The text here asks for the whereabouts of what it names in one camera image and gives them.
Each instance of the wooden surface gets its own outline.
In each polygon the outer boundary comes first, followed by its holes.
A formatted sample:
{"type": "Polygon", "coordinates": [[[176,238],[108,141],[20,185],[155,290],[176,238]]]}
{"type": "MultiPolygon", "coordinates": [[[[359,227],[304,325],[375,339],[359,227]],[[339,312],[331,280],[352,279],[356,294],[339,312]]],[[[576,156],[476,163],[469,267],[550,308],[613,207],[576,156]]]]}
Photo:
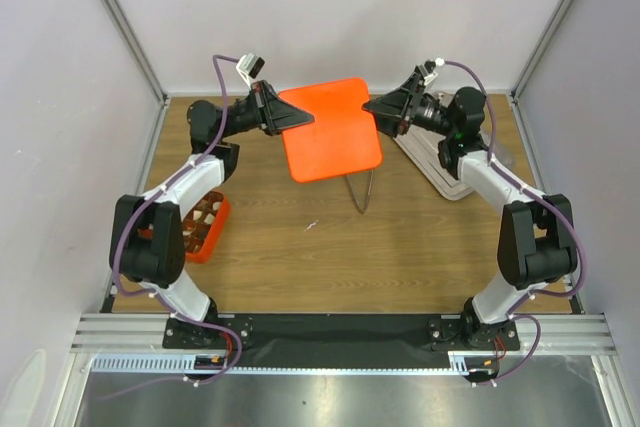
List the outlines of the wooden surface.
{"type": "MultiPolygon", "coordinates": [[[[190,153],[185,112],[193,100],[172,100],[149,188],[190,153]]],[[[515,156],[516,174],[531,183],[507,99],[495,96],[494,103],[498,139],[515,156]]],[[[294,182],[280,138],[254,131],[228,140],[241,146],[236,172],[218,189],[231,215],[208,264],[187,266],[222,311],[457,312],[497,271],[499,216],[475,193],[457,202],[442,198],[385,136],[365,215],[343,178],[294,182]]],[[[353,176],[358,195],[366,180],[365,173],[353,176]]],[[[114,310],[159,305],[144,296],[117,298],[114,310]]],[[[523,310],[567,312],[569,305],[544,297],[523,310]]]]}

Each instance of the metal rod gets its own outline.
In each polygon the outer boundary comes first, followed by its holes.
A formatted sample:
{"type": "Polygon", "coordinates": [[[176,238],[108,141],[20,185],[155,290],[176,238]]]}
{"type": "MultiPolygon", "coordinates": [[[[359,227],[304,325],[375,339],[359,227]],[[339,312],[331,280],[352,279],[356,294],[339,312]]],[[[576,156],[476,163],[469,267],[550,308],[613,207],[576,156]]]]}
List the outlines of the metal rod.
{"type": "Polygon", "coordinates": [[[547,48],[549,47],[551,40],[553,39],[554,35],[558,30],[558,27],[560,26],[565,16],[567,15],[567,12],[569,11],[571,4],[573,4],[573,1],[574,0],[560,0],[560,2],[558,2],[556,9],[551,15],[551,19],[547,23],[542,33],[542,36],[538,40],[538,43],[535,49],[533,50],[533,53],[527,60],[527,63],[525,64],[524,69],[522,70],[522,73],[518,78],[518,81],[516,82],[515,86],[512,89],[513,96],[516,99],[518,99],[522,95],[522,92],[524,92],[524,89],[529,83],[529,80],[531,79],[533,72],[535,71],[536,67],[540,63],[542,56],[544,55],[547,48]]]}
{"type": "Polygon", "coordinates": [[[358,198],[356,197],[356,193],[353,191],[353,185],[351,185],[351,180],[349,180],[349,176],[344,176],[347,181],[347,187],[349,188],[349,195],[351,195],[351,200],[356,206],[356,210],[361,214],[364,214],[369,208],[369,200],[371,200],[371,191],[373,190],[373,170],[369,171],[369,187],[367,187],[367,194],[364,198],[364,205],[360,205],[358,198]]]}
{"type": "Polygon", "coordinates": [[[102,0],[103,5],[105,6],[107,13],[113,20],[116,25],[116,28],[122,35],[122,39],[124,40],[127,48],[133,55],[133,58],[138,64],[140,71],[144,75],[145,80],[149,84],[149,87],[156,95],[158,100],[163,100],[165,97],[164,91],[162,90],[162,85],[160,85],[160,81],[156,76],[153,68],[151,67],[151,63],[149,62],[147,56],[145,55],[138,38],[136,37],[127,17],[122,10],[118,0],[102,0]]]}

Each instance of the gray wall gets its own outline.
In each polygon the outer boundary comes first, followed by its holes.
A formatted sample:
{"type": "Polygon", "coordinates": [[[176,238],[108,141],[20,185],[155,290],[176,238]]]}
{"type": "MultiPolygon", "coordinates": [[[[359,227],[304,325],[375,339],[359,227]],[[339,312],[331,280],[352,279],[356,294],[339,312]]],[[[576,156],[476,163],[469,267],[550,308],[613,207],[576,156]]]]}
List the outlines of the gray wall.
{"type": "Polygon", "coordinates": [[[542,176],[586,244],[584,301],[604,312],[640,393],[640,0],[576,0],[521,106],[542,176]]]}
{"type": "Polygon", "coordinates": [[[26,425],[6,394],[39,350],[27,392],[40,426],[80,314],[102,296],[115,201],[135,188],[158,102],[100,0],[0,12],[0,425],[26,425]]]}
{"type": "MultiPolygon", "coordinates": [[[[345,77],[388,91],[426,58],[511,87],[558,0],[119,0],[170,93],[216,92],[212,52],[254,51],[279,90],[345,77]]],[[[468,82],[447,69],[440,87],[468,82]]],[[[237,75],[228,87],[244,93],[237,75]]]]}

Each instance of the purple cable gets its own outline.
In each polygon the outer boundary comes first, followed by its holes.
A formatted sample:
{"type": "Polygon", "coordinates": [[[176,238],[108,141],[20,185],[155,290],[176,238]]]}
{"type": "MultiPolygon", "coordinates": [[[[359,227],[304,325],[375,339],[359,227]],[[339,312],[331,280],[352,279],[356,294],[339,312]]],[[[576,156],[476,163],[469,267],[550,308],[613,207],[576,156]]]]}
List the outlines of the purple cable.
{"type": "Polygon", "coordinates": [[[487,109],[489,110],[489,118],[491,119],[491,140],[489,141],[489,150],[487,151],[487,159],[490,161],[491,156],[493,155],[493,149],[495,148],[495,145],[496,145],[496,136],[497,136],[496,116],[493,111],[493,105],[491,104],[491,97],[489,97],[489,94],[487,94],[487,91],[485,90],[484,85],[482,85],[482,82],[480,81],[480,77],[478,77],[476,73],[473,70],[471,70],[469,67],[467,67],[464,64],[461,64],[460,62],[455,62],[453,60],[445,60],[444,64],[458,67],[459,69],[462,69],[465,72],[467,72],[471,77],[473,77],[473,80],[476,81],[476,84],[478,84],[478,88],[480,89],[480,92],[482,92],[487,99],[487,109]]]}
{"type": "MultiPolygon", "coordinates": [[[[549,202],[547,202],[542,197],[537,195],[535,192],[532,192],[531,190],[529,190],[527,188],[523,188],[523,186],[520,184],[520,182],[518,182],[515,179],[513,179],[509,174],[507,174],[504,170],[502,170],[498,166],[498,164],[496,164],[493,161],[493,149],[494,149],[494,145],[495,145],[496,136],[497,136],[497,133],[498,133],[497,130],[498,129],[497,129],[497,125],[496,125],[495,112],[493,110],[493,105],[491,104],[491,98],[489,97],[489,95],[487,95],[487,91],[485,90],[484,85],[482,85],[482,82],[480,81],[480,78],[469,67],[467,67],[464,64],[461,64],[460,62],[455,62],[455,61],[452,61],[452,60],[445,60],[444,63],[445,63],[445,65],[452,65],[454,67],[458,67],[458,68],[466,71],[467,73],[469,73],[469,75],[471,75],[471,77],[473,77],[473,80],[475,80],[476,84],[478,84],[478,88],[480,89],[480,91],[487,97],[487,109],[489,110],[489,117],[491,119],[491,141],[489,142],[489,150],[487,152],[487,161],[489,162],[489,165],[491,166],[491,168],[498,175],[500,175],[500,177],[502,177],[509,184],[511,184],[513,187],[515,187],[518,190],[521,190],[526,196],[530,197],[532,200],[535,200],[537,203],[539,203],[545,209],[547,209],[549,212],[551,212],[553,215],[555,215],[556,218],[558,218],[560,220],[560,223],[562,223],[562,225],[567,229],[567,231],[569,232],[569,235],[571,235],[571,238],[573,239],[573,241],[576,244],[576,251],[578,253],[578,260],[580,261],[580,278],[576,282],[576,285],[571,290],[569,290],[567,292],[552,292],[552,291],[549,291],[549,290],[536,290],[536,291],[533,291],[532,293],[540,293],[540,294],[544,294],[544,295],[550,295],[552,297],[572,297],[584,285],[584,281],[586,279],[585,274],[587,273],[587,260],[586,260],[586,255],[585,255],[585,249],[584,249],[584,246],[582,245],[582,242],[580,241],[580,238],[578,237],[578,234],[576,233],[575,229],[571,225],[571,222],[569,222],[569,220],[558,209],[556,209],[549,202]]],[[[528,299],[528,296],[523,296],[509,310],[509,314],[512,314],[513,312],[515,312],[516,309],[518,307],[520,307],[524,302],[526,302],[527,299],[528,299]]]]}
{"type": "MultiPolygon", "coordinates": [[[[586,273],[587,273],[587,258],[586,258],[586,254],[585,254],[585,249],[584,249],[584,246],[582,245],[582,242],[580,241],[580,238],[578,237],[577,232],[573,228],[573,225],[571,225],[571,222],[569,222],[569,220],[564,216],[564,214],[562,214],[562,212],[560,212],[557,208],[555,208],[549,202],[544,200],[542,197],[537,195],[535,192],[533,192],[530,189],[524,187],[522,184],[520,184],[520,182],[518,182],[513,177],[511,177],[506,171],[502,170],[502,168],[499,167],[499,165],[494,161],[494,159],[493,159],[493,149],[494,149],[495,142],[496,142],[497,125],[496,125],[496,117],[495,117],[495,113],[494,113],[494,110],[493,110],[493,105],[491,104],[491,98],[487,94],[487,91],[485,90],[484,85],[482,85],[482,82],[480,81],[480,78],[469,67],[467,67],[464,64],[461,64],[460,62],[454,62],[454,61],[448,61],[448,60],[445,61],[445,65],[453,65],[455,67],[458,67],[458,68],[466,71],[469,75],[471,75],[471,77],[473,77],[473,80],[475,80],[476,84],[478,84],[478,88],[480,89],[480,91],[487,98],[487,109],[489,110],[489,118],[491,119],[491,141],[489,142],[489,149],[487,151],[487,162],[489,163],[489,166],[500,177],[502,177],[504,180],[506,180],[513,187],[515,187],[516,189],[518,189],[519,191],[524,193],[526,196],[528,196],[529,198],[531,198],[532,200],[534,200],[538,204],[542,205],[542,207],[547,209],[553,215],[555,215],[555,217],[560,220],[560,223],[562,223],[562,225],[567,229],[567,231],[569,232],[569,235],[571,235],[571,238],[573,239],[574,243],[576,244],[576,252],[578,254],[578,260],[580,262],[580,278],[576,282],[576,285],[571,290],[569,290],[567,292],[552,292],[552,291],[549,291],[549,290],[540,289],[540,290],[534,290],[531,293],[539,293],[539,294],[549,295],[549,296],[552,296],[552,297],[572,297],[573,295],[578,293],[578,291],[584,285],[584,282],[586,280],[586,273]]],[[[513,306],[511,306],[511,308],[507,312],[507,315],[509,315],[509,316],[513,315],[513,313],[522,304],[524,304],[528,300],[528,298],[529,298],[529,294],[522,296],[513,306]]],[[[540,343],[540,337],[542,335],[542,327],[540,326],[540,322],[538,322],[538,319],[536,319],[534,316],[529,315],[529,314],[519,314],[519,315],[516,315],[516,316],[512,317],[512,320],[518,320],[518,319],[529,319],[533,323],[536,324],[536,338],[535,338],[535,340],[533,342],[533,345],[531,346],[531,349],[529,350],[529,352],[527,353],[525,358],[522,360],[522,362],[520,362],[517,366],[515,366],[509,372],[505,373],[504,375],[499,376],[497,379],[507,378],[511,374],[513,374],[514,372],[519,370],[531,357],[533,357],[533,354],[535,353],[536,349],[538,348],[538,344],[540,343]]],[[[483,382],[480,385],[492,385],[492,384],[491,384],[491,382],[483,382]]]]}
{"type": "MultiPolygon", "coordinates": [[[[195,161],[196,165],[200,164],[204,160],[204,158],[211,153],[211,151],[215,148],[218,142],[220,142],[224,134],[224,127],[227,123],[227,110],[229,107],[229,99],[227,98],[227,88],[224,83],[222,71],[220,70],[220,65],[218,65],[218,60],[226,60],[228,62],[234,62],[234,63],[238,62],[238,59],[235,59],[233,57],[227,57],[226,55],[218,55],[218,54],[214,55],[211,58],[211,60],[213,62],[213,68],[216,71],[216,75],[218,76],[218,81],[220,82],[220,90],[222,91],[222,119],[220,120],[220,128],[218,129],[218,133],[213,139],[213,142],[211,142],[209,147],[207,147],[207,150],[205,150],[202,153],[202,155],[200,155],[200,157],[196,159],[195,161]]],[[[193,168],[195,167],[191,165],[187,165],[180,171],[176,172],[165,184],[165,189],[171,188],[171,186],[173,186],[176,182],[178,182],[178,180],[180,180],[187,172],[189,172],[193,168]]],[[[116,284],[118,292],[120,292],[125,297],[135,297],[137,295],[153,293],[152,289],[140,289],[136,291],[125,289],[124,286],[122,285],[122,281],[120,280],[120,262],[122,260],[124,244],[127,243],[129,234],[131,233],[131,230],[133,229],[133,226],[135,225],[136,221],[140,218],[142,213],[145,210],[147,210],[147,208],[149,208],[151,204],[153,204],[156,200],[158,200],[158,198],[162,194],[163,194],[163,191],[158,190],[158,192],[156,192],[151,197],[149,197],[146,201],[142,203],[140,207],[138,207],[133,212],[133,215],[129,218],[128,222],[125,224],[124,229],[122,230],[122,235],[118,240],[118,245],[116,246],[116,252],[115,252],[115,255],[113,256],[112,277],[113,277],[113,283],[116,284]]]]}
{"type": "MultiPolygon", "coordinates": [[[[530,197],[532,200],[535,200],[537,203],[539,203],[545,209],[551,212],[558,220],[560,220],[560,223],[564,226],[565,229],[567,229],[567,231],[569,232],[569,235],[571,235],[571,238],[576,244],[576,252],[578,254],[578,260],[580,261],[580,278],[576,282],[576,285],[571,290],[568,290],[567,292],[552,292],[550,290],[540,289],[540,290],[534,290],[532,291],[532,293],[540,293],[544,295],[550,295],[552,297],[572,297],[584,285],[584,281],[586,278],[585,275],[587,273],[587,259],[585,255],[584,245],[582,244],[582,241],[578,237],[578,233],[576,232],[575,228],[573,227],[573,225],[571,225],[571,222],[569,222],[569,220],[564,216],[564,214],[562,214],[562,212],[560,212],[556,207],[551,205],[542,197],[537,195],[535,192],[532,192],[530,189],[527,189],[526,187],[523,188],[520,182],[518,182],[513,177],[511,177],[507,172],[502,170],[502,168],[497,163],[489,162],[489,165],[505,181],[507,181],[509,184],[511,184],[513,187],[515,187],[518,190],[522,189],[522,193],[524,193],[527,197],[530,197]]],[[[510,309],[509,313],[515,312],[516,309],[520,307],[526,301],[527,298],[528,296],[523,296],[522,299],[520,299],[520,301],[518,301],[510,309]]]]}
{"type": "MultiPolygon", "coordinates": [[[[218,144],[218,142],[220,142],[220,140],[222,139],[222,136],[224,135],[224,128],[226,126],[227,123],[227,110],[229,108],[229,99],[227,97],[227,88],[226,85],[224,83],[224,78],[222,76],[222,71],[220,70],[220,66],[218,64],[218,60],[226,60],[228,62],[233,62],[233,63],[238,63],[238,59],[233,58],[233,57],[227,57],[226,55],[219,55],[216,54],[211,58],[212,62],[213,62],[213,67],[216,71],[216,75],[218,77],[218,81],[220,82],[220,90],[222,91],[222,118],[220,120],[220,128],[218,129],[218,133],[216,134],[215,138],[213,139],[213,141],[211,142],[211,144],[209,145],[209,147],[207,147],[207,149],[195,160],[194,164],[198,165],[200,164],[207,155],[209,155],[211,153],[211,151],[216,147],[216,145],[218,144]]],[[[126,290],[124,288],[124,286],[122,285],[122,282],[120,280],[120,262],[122,260],[122,253],[124,251],[124,244],[127,241],[127,238],[129,237],[129,234],[131,233],[131,230],[133,229],[133,226],[135,225],[136,221],[138,220],[138,218],[140,218],[140,216],[142,215],[142,213],[152,204],[154,203],[156,200],[158,200],[158,198],[160,196],[162,196],[163,192],[165,190],[168,190],[169,188],[171,188],[176,182],[178,182],[187,172],[189,172],[190,170],[194,169],[194,166],[191,165],[187,165],[186,167],[184,167],[183,169],[181,169],[180,171],[176,172],[165,184],[165,188],[164,190],[158,190],[158,192],[156,192],[155,194],[153,194],[151,197],[149,197],[147,200],[145,200],[142,205],[140,205],[140,207],[138,207],[134,213],[132,214],[131,218],[129,219],[129,221],[125,224],[125,227],[122,231],[122,235],[120,236],[120,239],[118,240],[118,245],[116,246],[116,251],[114,254],[114,259],[113,259],[113,269],[112,269],[112,277],[113,277],[113,282],[116,285],[116,287],[118,288],[118,291],[124,295],[125,297],[133,297],[136,295],[141,295],[141,294],[146,294],[146,293],[154,293],[153,289],[140,289],[137,291],[129,291],[126,290]]],[[[173,312],[173,308],[162,298],[162,296],[157,295],[156,298],[158,299],[158,301],[171,313],[174,313],[176,315],[177,318],[179,318],[180,320],[184,321],[184,322],[189,322],[193,325],[196,325],[198,327],[204,327],[204,328],[208,328],[208,329],[214,329],[214,330],[218,330],[220,332],[225,332],[229,335],[231,335],[231,337],[233,337],[233,339],[236,342],[236,346],[237,346],[237,351],[236,351],[236,355],[234,356],[233,360],[223,369],[221,369],[218,373],[216,373],[214,376],[212,376],[209,379],[203,380],[201,382],[199,382],[199,385],[207,385],[210,383],[215,382],[216,380],[218,380],[218,378],[226,373],[229,369],[232,369],[237,363],[238,360],[240,360],[240,355],[242,353],[242,341],[240,339],[240,337],[238,337],[238,334],[236,334],[235,332],[233,332],[231,329],[228,329],[226,327],[223,327],[221,325],[215,325],[215,324],[209,324],[207,322],[200,322],[194,319],[189,319],[188,317],[178,313],[178,312],[173,312]]],[[[150,380],[148,382],[144,382],[142,384],[133,386],[133,387],[129,387],[127,389],[121,390],[119,392],[115,392],[113,394],[109,394],[109,395],[105,395],[102,397],[98,397],[97,400],[100,401],[105,401],[105,400],[110,400],[110,399],[114,399],[116,397],[119,397],[121,395],[125,395],[128,394],[130,392],[136,391],[138,389],[147,387],[149,385],[153,385],[153,384],[157,384],[160,382],[165,382],[167,380],[182,380],[182,377],[176,377],[176,376],[167,376],[167,377],[160,377],[158,379],[153,379],[150,380]]]]}
{"type": "MultiPolygon", "coordinates": [[[[534,324],[536,324],[536,337],[533,340],[533,344],[531,344],[531,348],[529,349],[529,352],[527,352],[527,355],[524,356],[524,359],[522,359],[520,361],[520,363],[518,365],[516,365],[513,369],[511,369],[508,372],[505,372],[502,375],[499,375],[498,377],[496,377],[495,379],[493,379],[493,381],[495,382],[496,380],[504,380],[507,377],[511,377],[513,374],[515,374],[518,370],[520,370],[520,368],[526,364],[529,359],[531,359],[531,357],[533,357],[533,354],[535,353],[536,349],[538,348],[538,344],[540,343],[540,337],[542,336],[542,327],[540,326],[540,322],[538,321],[538,319],[536,319],[533,315],[531,314],[519,314],[519,315],[515,315],[513,317],[512,320],[521,320],[521,319],[529,319],[531,322],[533,322],[534,324]]],[[[487,381],[487,382],[480,382],[478,385],[493,385],[493,383],[491,381],[487,381]]]]}
{"type": "MultiPolygon", "coordinates": [[[[172,310],[171,306],[169,304],[167,304],[162,297],[158,296],[158,301],[167,310],[169,310],[169,311],[172,310]]],[[[180,319],[180,320],[182,320],[184,322],[189,322],[190,324],[196,325],[198,327],[204,327],[206,329],[213,329],[213,330],[218,330],[220,332],[225,332],[225,333],[229,334],[231,337],[233,337],[233,340],[235,341],[236,346],[237,346],[236,355],[233,356],[233,360],[231,362],[228,362],[225,367],[220,369],[220,371],[216,372],[210,378],[197,381],[198,385],[212,384],[212,383],[216,382],[220,377],[222,377],[223,374],[227,373],[229,370],[233,369],[236,366],[236,364],[240,360],[240,356],[242,355],[242,340],[240,339],[238,334],[236,334],[233,330],[228,329],[227,327],[223,327],[221,325],[210,324],[208,322],[199,322],[197,320],[189,319],[188,317],[185,317],[184,315],[179,314],[179,313],[176,313],[176,318],[178,318],[178,319],[180,319]]],[[[167,381],[177,381],[177,380],[179,380],[181,382],[184,382],[184,376],[167,375],[165,377],[159,377],[157,379],[151,379],[151,380],[148,380],[147,382],[142,382],[141,384],[137,384],[137,385],[134,385],[134,386],[131,386],[131,387],[127,387],[126,389],[122,389],[122,390],[119,390],[117,392],[113,392],[111,394],[107,394],[107,395],[102,395],[102,396],[96,397],[95,400],[98,401],[98,402],[105,402],[107,400],[113,400],[113,399],[116,399],[116,398],[121,397],[123,395],[130,394],[130,393],[135,392],[135,391],[137,391],[139,389],[144,389],[145,387],[149,387],[150,385],[160,384],[160,383],[167,382],[167,381]]]]}

